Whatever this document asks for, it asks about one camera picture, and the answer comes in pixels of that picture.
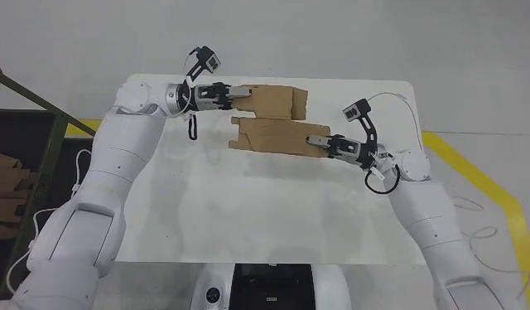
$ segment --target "yellow tape line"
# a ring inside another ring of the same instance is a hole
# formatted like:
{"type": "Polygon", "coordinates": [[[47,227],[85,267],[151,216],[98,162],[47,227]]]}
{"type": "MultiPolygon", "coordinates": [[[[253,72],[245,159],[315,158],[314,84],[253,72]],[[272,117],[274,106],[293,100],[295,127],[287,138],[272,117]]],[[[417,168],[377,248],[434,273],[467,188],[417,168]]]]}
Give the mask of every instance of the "yellow tape line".
{"type": "MultiPolygon", "coordinates": [[[[99,125],[101,124],[102,120],[98,119],[80,119],[81,123],[86,124],[87,126],[91,127],[93,130],[98,130],[99,125]]],[[[66,128],[66,136],[90,136],[81,129],[75,127],[73,124],[68,124],[68,127],[66,128]]]]}
{"type": "MultiPolygon", "coordinates": [[[[431,132],[422,132],[425,146],[430,148],[441,159],[453,167],[461,176],[479,188],[487,197],[491,198],[504,210],[508,229],[512,236],[513,248],[517,257],[519,269],[530,271],[530,235],[524,220],[521,202],[504,190],[491,177],[480,171],[470,161],[460,155],[440,136],[431,132]]],[[[527,282],[528,274],[522,274],[523,283],[527,282]]],[[[530,288],[526,291],[530,303],[530,288]]]]}

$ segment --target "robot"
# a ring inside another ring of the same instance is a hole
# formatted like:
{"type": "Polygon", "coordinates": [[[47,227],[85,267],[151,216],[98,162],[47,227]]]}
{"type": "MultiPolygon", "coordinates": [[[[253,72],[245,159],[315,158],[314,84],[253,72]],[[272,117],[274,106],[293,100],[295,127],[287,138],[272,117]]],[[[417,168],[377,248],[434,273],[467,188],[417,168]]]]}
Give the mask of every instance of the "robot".
{"type": "MultiPolygon", "coordinates": [[[[128,193],[155,152],[165,119],[232,109],[234,98],[252,94],[243,86],[194,85],[202,71],[213,74],[220,62],[207,46],[195,48],[192,54],[197,62],[181,84],[150,86],[129,81],[118,89],[114,106],[94,137],[86,177],[31,243],[26,262],[30,273],[10,301],[0,302],[0,309],[92,308],[98,280],[113,267],[123,240],[128,193]]],[[[422,251],[438,309],[518,308],[515,299],[502,294],[481,272],[462,239],[451,197],[432,177],[426,154],[393,153],[378,144],[369,111],[365,99],[343,111],[349,121],[361,123],[365,143],[340,135],[310,136],[307,142],[326,150],[329,158],[362,168],[367,172],[366,185],[388,194],[399,222],[422,251]],[[369,185],[371,174],[383,180],[385,190],[369,185]]],[[[192,139],[196,138],[193,121],[192,139]]],[[[336,265],[207,264],[195,286],[191,309],[228,308],[342,310],[351,309],[351,302],[345,277],[336,265]]]]}

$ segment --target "white table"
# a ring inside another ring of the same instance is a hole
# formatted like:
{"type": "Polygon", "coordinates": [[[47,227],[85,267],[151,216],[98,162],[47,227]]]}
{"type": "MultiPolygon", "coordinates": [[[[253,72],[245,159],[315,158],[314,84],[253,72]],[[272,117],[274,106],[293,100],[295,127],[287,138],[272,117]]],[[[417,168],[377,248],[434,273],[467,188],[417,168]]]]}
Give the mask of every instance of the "white table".
{"type": "MultiPolygon", "coordinates": [[[[176,82],[178,75],[133,75],[147,83],[176,82]]],[[[309,91],[308,123],[365,139],[342,109],[379,92],[402,94],[417,114],[407,82],[201,76],[200,84],[294,85],[309,91]]],[[[407,106],[382,95],[370,117],[379,142],[396,150],[417,148],[407,106]]],[[[132,186],[125,206],[127,231],[118,261],[322,264],[424,264],[399,225],[386,196],[364,187],[357,167],[331,159],[228,149],[237,111],[197,115],[199,139],[187,122],[166,121],[158,149],[132,186]]],[[[373,180],[373,186],[382,184],[373,180]]]]}

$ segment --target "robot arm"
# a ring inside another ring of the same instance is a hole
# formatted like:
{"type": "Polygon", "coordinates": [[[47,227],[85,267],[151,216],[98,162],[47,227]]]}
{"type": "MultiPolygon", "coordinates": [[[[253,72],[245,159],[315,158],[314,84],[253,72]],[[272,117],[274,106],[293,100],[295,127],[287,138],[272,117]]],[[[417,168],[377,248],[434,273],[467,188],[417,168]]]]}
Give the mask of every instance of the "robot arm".
{"type": "Polygon", "coordinates": [[[438,309],[518,308],[515,299],[507,299],[481,272],[462,239],[451,197],[431,175],[427,155],[412,150],[389,153],[377,145],[367,104],[361,99],[343,111],[349,121],[359,119],[365,130],[369,125],[366,143],[340,135],[310,136],[307,142],[324,148],[330,158],[360,166],[383,180],[386,191],[376,192],[388,195],[397,219],[422,251],[438,309]]]}
{"type": "Polygon", "coordinates": [[[193,86],[202,70],[219,60],[203,47],[180,84],[151,86],[128,81],[94,137],[89,170],[75,195],[57,209],[31,245],[31,271],[11,302],[0,308],[90,309],[99,278],[113,266],[125,233],[123,208],[131,186],[157,148],[164,123],[187,111],[231,109],[245,87],[193,86]]]}

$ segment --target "cardboard box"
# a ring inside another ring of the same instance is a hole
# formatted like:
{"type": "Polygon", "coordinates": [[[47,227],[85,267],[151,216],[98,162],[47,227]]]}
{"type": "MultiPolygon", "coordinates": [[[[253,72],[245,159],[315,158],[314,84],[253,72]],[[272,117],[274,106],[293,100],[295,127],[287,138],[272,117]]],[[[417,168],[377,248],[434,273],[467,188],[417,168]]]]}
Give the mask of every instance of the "cardboard box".
{"type": "Polygon", "coordinates": [[[256,118],[305,120],[307,91],[283,85],[246,85],[249,97],[234,99],[232,106],[254,112],[256,118]]]}
{"type": "Polygon", "coordinates": [[[25,191],[25,190],[28,190],[28,189],[32,189],[33,185],[36,182],[36,178],[38,176],[39,176],[39,173],[30,172],[30,176],[27,179],[24,179],[24,180],[20,181],[20,183],[18,184],[17,190],[25,191]]]}
{"type": "Polygon", "coordinates": [[[26,199],[2,198],[0,199],[0,221],[20,222],[24,215],[26,199]]]}
{"type": "Polygon", "coordinates": [[[30,170],[0,167],[0,192],[14,191],[29,176],[30,170]]]}
{"type": "Polygon", "coordinates": [[[232,117],[232,124],[239,125],[239,135],[237,141],[229,142],[229,148],[307,157],[328,156],[324,149],[306,142],[309,135],[330,136],[328,126],[281,119],[236,117],[232,117]]]}
{"type": "Polygon", "coordinates": [[[0,225],[0,240],[9,240],[17,237],[18,226],[14,224],[0,225]]]}
{"type": "Polygon", "coordinates": [[[0,154],[0,168],[22,168],[22,163],[16,158],[0,154]]]}
{"type": "Polygon", "coordinates": [[[31,190],[24,191],[8,191],[0,192],[0,199],[2,198],[17,198],[19,200],[27,200],[30,198],[31,190]]]}

